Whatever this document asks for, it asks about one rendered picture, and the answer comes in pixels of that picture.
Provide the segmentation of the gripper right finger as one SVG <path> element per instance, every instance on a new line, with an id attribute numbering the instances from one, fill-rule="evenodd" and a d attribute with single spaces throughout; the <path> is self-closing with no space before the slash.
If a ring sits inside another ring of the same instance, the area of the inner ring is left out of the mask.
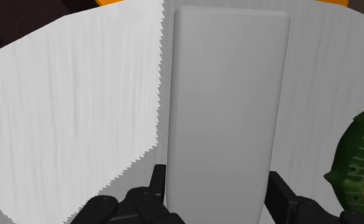
<path id="1" fill-rule="evenodd" d="M 363 213 L 334 216 L 315 200 L 296 195 L 276 171 L 269 172 L 264 204 L 275 224 L 364 224 Z"/>

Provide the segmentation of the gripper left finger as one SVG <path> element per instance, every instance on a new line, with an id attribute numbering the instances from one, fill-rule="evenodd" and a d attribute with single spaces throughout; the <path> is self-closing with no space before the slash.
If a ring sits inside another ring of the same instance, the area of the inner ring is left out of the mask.
<path id="1" fill-rule="evenodd" d="M 110 195 L 92 197 L 70 224 L 186 224 L 164 206 L 166 165 L 153 168 L 149 186 L 130 189 L 119 202 Z"/>

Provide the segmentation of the white rounded rectangular block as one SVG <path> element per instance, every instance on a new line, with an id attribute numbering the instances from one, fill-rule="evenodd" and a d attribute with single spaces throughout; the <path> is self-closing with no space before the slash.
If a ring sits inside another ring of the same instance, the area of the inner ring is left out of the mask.
<path id="1" fill-rule="evenodd" d="M 185 224 L 258 224 L 289 28 L 283 11 L 176 10 L 166 198 Z"/>

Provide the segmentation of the green round patterned dish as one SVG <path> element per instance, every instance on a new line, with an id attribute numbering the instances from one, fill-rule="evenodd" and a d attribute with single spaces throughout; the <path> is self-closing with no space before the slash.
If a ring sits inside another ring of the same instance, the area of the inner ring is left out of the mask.
<path id="1" fill-rule="evenodd" d="M 364 213 L 364 111 L 340 138 L 332 168 L 324 178 L 343 209 Z"/>

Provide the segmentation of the orange flat shape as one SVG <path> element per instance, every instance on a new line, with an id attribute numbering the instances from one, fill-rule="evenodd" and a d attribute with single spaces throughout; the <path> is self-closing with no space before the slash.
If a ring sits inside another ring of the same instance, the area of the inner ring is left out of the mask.
<path id="1" fill-rule="evenodd" d="M 104 6 L 107 4 L 117 3 L 124 0 L 94 0 L 99 6 Z M 338 4 L 341 6 L 348 6 L 349 0 L 315 0 L 325 3 Z"/>

